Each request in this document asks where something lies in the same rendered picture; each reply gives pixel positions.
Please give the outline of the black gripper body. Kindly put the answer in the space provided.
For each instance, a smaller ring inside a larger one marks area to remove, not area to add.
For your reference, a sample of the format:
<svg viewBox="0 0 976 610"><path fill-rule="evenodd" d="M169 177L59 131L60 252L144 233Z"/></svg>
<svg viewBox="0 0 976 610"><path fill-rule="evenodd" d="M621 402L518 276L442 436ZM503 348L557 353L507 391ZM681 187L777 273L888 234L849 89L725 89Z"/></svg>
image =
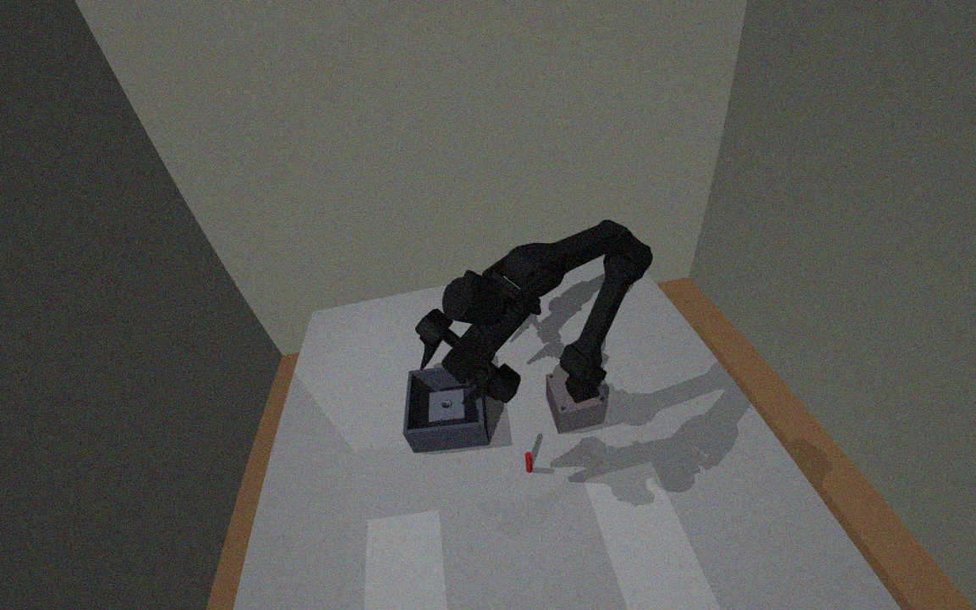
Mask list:
<svg viewBox="0 0 976 610"><path fill-rule="evenodd" d="M451 327L452 323L453 321L447 318L446 315L444 315L444 313L437 308L431 309L429 315L423 317L421 323L419 323L415 329L417 330L418 335L433 345L436 344L437 340L442 339L446 344L450 345L451 348L454 348L460 337L448 329ZM493 333L493 331L491 331L491 329L488 327L483 327L483 325L477 324L471 324L471 327L469 327L466 332L469 330L472 331L473 328L480 330L481 335L478 337L486 345L493 343L493 345L498 347L498 350L500 350L502 345L507 342L508 339L510 339L510 337L495 335L495 333ZM508 404L511 399L513 399L516 391L518 391L520 374L518 374L518 372L515 370L512 370L508 364L503 364L500 368L495 366L495 364L491 364L491 367L493 370L495 370L491 377L491 385L489 385L491 388L491 393L495 395L495 397L501 399L504 404Z"/></svg>

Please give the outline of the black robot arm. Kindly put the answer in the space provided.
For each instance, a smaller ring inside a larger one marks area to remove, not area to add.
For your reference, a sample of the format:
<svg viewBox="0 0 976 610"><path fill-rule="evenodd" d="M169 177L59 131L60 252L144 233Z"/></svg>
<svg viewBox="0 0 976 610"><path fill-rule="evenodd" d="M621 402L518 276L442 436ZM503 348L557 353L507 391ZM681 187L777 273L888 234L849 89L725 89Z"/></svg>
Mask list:
<svg viewBox="0 0 976 610"><path fill-rule="evenodd" d="M653 263L651 248L624 225L605 219L557 242L512 248L483 275L466 270L463 277L451 281L444 290L442 309L450 320L483 325L495 335L510 337L531 314L541 315L539 297L557 288L565 274L604 254L605 279L591 315L579 339L565 345L559 357L574 402L599 397L597 387L607 377L601 368L602 342L629 286ZM480 335L476 328L469 330L442 360L459 385L481 387L495 372L491 362L498 347L486 345Z"/></svg>

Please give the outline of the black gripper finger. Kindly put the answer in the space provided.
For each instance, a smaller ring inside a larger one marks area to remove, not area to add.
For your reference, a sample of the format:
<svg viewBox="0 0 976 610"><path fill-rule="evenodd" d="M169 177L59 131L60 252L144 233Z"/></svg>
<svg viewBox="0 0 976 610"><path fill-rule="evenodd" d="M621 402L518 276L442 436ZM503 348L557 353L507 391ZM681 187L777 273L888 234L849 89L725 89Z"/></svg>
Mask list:
<svg viewBox="0 0 976 610"><path fill-rule="evenodd" d="M442 339L437 340L435 345L427 342L426 340L424 340L423 337L419 337L419 339L421 339L421 341L424 343L424 356L422 359L421 369L420 369L422 371L426 366L426 364L429 364L431 357L433 357L433 355L437 351L437 347L439 346L439 344L441 344Z"/></svg>
<svg viewBox="0 0 976 610"><path fill-rule="evenodd" d="M469 404L469 402L475 401L475 399L481 397L492 397L493 399L499 399L491 393L491 388L489 385L491 385L491 378L488 379L483 386L477 386L475 387L475 390L470 391L469 394L464 398L463 405Z"/></svg>

